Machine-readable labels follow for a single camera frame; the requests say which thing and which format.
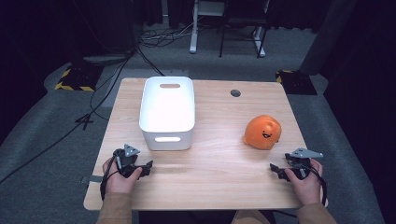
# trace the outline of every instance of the pumpkin toy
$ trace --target pumpkin toy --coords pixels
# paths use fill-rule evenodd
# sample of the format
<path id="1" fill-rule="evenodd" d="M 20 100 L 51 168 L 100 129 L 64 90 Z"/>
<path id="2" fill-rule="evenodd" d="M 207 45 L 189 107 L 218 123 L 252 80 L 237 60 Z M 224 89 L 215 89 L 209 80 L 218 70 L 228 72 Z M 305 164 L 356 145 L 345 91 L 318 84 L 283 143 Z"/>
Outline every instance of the pumpkin toy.
<path id="1" fill-rule="evenodd" d="M 260 115 L 247 125 L 244 143 L 258 149 L 270 150 L 280 138 L 282 128 L 271 116 Z"/>

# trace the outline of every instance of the wooden tabletop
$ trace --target wooden tabletop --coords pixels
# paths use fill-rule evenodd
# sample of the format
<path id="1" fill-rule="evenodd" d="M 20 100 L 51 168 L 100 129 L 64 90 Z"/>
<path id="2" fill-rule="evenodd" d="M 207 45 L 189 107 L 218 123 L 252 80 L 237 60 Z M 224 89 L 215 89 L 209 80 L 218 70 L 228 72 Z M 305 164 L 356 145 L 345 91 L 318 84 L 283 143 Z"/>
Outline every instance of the wooden tabletop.
<path id="1" fill-rule="evenodd" d="M 152 151 L 139 128 L 145 78 L 120 84 L 93 175 L 124 144 L 140 149 L 136 164 L 154 160 L 151 173 L 133 192 L 135 210 L 281 209 L 300 206 L 291 183 L 279 180 L 270 163 L 289 167 L 285 153 L 305 147 L 282 86 L 275 82 L 194 80 L 195 126 L 190 149 Z M 241 95 L 233 97 L 231 90 Z M 246 126 L 270 115 L 282 126 L 272 150 L 243 143 Z M 91 182 L 84 206 L 100 210 L 100 184 Z"/>

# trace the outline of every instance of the hand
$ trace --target hand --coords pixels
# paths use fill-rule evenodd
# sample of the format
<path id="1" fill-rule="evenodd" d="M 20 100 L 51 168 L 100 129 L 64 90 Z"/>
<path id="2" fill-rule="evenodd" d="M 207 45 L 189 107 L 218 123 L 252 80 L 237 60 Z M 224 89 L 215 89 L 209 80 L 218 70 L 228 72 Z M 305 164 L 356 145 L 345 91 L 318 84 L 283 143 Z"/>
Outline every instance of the hand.
<path id="1" fill-rule="evenodd" d="M 107 166 L 110 164 L 111 158 L 108 159 L 103 164 L 103 173 L 106 172 Z M 136 182 L 137 178 L 139 178 L 140 174 L 142 173 L 142 168 L 138 167 L 134 170 L 134 172 L 128 177 L 123 177 L 120 173 L 117 172 L 117 164 L 113 162 L 110 167 L 110 171 L 108 175 L 113 174 L 108 180 L 106 184 L 106 193 L 128 193 L 131 194 L 134 190 L 134 183 Z"/>
<path id="2" fill-rule="evenodd" d="M 311 159 L 311 165 L 318 171 L 319 175 L 322 176 L 322 165 L 313 159 Z M 290 179 L 291 184 L 294 186 L 297 198 L 303 205 L 320 203 L 320 181 L 316 175 L 311 172 L 307 178 L 301 180 L 297 178 L 291 169 L 285 169 L 285 173 Z"/>

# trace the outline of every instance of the forearm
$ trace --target forearm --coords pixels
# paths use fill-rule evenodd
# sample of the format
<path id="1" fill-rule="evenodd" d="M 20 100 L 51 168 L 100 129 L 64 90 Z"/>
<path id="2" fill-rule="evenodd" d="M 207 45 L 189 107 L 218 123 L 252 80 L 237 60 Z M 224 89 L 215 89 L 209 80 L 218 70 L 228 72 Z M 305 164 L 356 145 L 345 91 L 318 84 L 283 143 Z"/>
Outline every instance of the forearm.
<path id="1" fill-rule="evenodd" d="M 336 223 L 332 215 L 321 203 L 311 203 L 297 211 L 297 218 L 301 224 L 322 223 L 333 224 Z"/>
<path id="2" fill-rule="evenodd" d="M 132 197 L 127 193 L 108 193 L 102 204 L 97 224 L 132 223 Z"/>

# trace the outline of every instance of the chair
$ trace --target chair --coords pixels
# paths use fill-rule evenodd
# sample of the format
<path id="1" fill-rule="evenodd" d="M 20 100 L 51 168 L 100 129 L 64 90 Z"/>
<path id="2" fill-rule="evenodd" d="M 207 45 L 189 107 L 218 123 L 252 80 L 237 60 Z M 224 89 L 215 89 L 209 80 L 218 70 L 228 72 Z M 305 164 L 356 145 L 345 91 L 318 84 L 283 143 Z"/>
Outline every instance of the chair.
<path id="1" fill-rule="evenodd" d="M 249 41 L 260 42 L 260 46 L 257 45 L 257 58 L 260 58 L 262 52 L 262 44 L 264 42 L 265 35 L 269 28 L 269 24 L 265 14 L 265 0 L 225 0 L 223 22 L 222 22 L 222 35 L 221 35 L 221 46 L 219 57 L 221 58 L 225 30 L 228 27 L 248 27 L 254 26 L 255 29 L 252 32 L 252 39 Z M 260 39 L 259 31 L 263 29 L 262 38 Z"/>

